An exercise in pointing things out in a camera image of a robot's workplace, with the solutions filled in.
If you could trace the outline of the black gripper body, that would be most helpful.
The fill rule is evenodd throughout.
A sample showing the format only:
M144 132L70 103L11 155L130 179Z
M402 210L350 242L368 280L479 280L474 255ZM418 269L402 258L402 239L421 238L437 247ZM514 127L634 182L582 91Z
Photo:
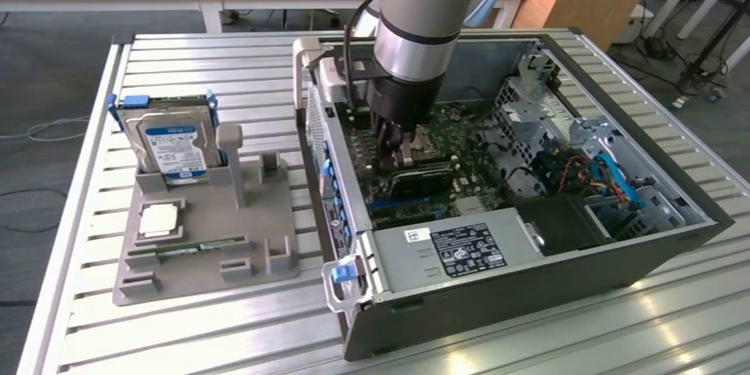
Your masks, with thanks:
M379 129L383 123L391 123L405 132L413 132L418 124L426 123L443 79L443 76L421 82L401 80L395 76L371 79L366 101L374 127Z

